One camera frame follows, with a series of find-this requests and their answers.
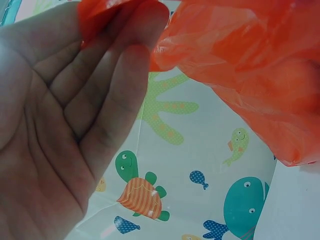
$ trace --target finger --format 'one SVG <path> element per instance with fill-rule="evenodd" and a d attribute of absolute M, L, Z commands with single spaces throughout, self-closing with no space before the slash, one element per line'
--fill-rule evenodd
<path fill-rule="evenodd" d="M 50 90 L 63 107 L 75 97 L 87 82 L 101 58 L 139 4 L 141 4 L 141 0 L 125 4 L 106 27 L 105 31 L 89 46 L 80 51 L 74 60 L 60 71 L 54 79 Z M 46 64 L 50 66 L 51 62 L 48 60 Z"/>
<path fill-rule="evenodd" d="M 151 51 L 168 17 L 167 7 L 153 0 L 144 2 L 134 12 L 88 82 L 64 110 L 66 120 L 79 138 L 88 130 L 101 109 L 121 52 L 132 44 L 144 45 Z"/>
<path fill-rule="evenodd" d="M 1 35 L 34 65 L 81 40 L 77 5 L 75 2 L 59 5 L 5 27 Z"/>
<path fill-rule="evenodd" d="M 80 150 L 92 174 L 99 178 L 126 139 L 144 100 L 150 51 L 143 45 L 125 50 L 116 65 L 110 91 Z"/>

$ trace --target fish tail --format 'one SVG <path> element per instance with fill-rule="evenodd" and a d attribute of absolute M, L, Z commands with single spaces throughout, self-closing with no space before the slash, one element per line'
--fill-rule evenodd
<path fill-rule="evenodd" d="M 203 184 L 203 189 L 206 190 L 207 187 L 209 187 L 209 184 L 208 184 L 208 183 L 204 183 L 204 184 Z"/>
<path fill-rule="evenodd" d="M 230 165 L 231 165 L 231 163 L 233 162 L 233 158 L 232 157 L 230 157 L 230 158 L 228 158 L 227 160 L 225 160 L 223 163 L 224 164 L 227 164 L 228 165 L 228 167 L 230 167 Z"/>
<path fill-rule="evenodd" d="M 203 235 L 205 239 L 222 240 L 223 235 L 229 231 L 227 225 L 212 220 L 205 221 L 203 226 L 210 231 Z"/>

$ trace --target whale tail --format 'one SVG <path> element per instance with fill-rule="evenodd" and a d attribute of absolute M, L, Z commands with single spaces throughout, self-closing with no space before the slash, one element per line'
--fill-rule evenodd
<path fill-rule="evenodd" d="M 203 189 L 206 190 L 207 187 L 209 187 L 209 184 L 208 184 L 208 183 L 204 183 L 204 184 L 203 184 Z"/>
<path fill-rule="evenodd" d="M 210 232 L 203 235 L 204 239 L 222 240 L 223 235 L 229 231 L 225 224 L 220 224 L 212 220 L 207 220 L 203 223 L 205 229 Z"/>

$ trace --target hand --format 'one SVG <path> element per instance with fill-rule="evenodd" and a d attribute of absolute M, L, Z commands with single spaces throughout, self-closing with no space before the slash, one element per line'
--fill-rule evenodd
<path fill-rule="evenodd" d="M 132 1 L 80 50 L 77 3 L 0 29 L 0 239 L 64 238 L 126 139 L 168 20 Z"/>

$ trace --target teal whale illustration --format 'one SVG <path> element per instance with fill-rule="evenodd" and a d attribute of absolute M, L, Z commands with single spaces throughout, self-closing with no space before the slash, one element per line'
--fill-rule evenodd
<path fill-rule="evenodd" d="M 260 179 L 249 176 L 236 181 L 224 200 L 223 215 L 225 224 L 207 220 L 203 223 L 210 232 L 205 239 L 222 240 L 230 231 L 242 240 L 253 240 L 256 225 L 265 204 L 269 185 Z"/>

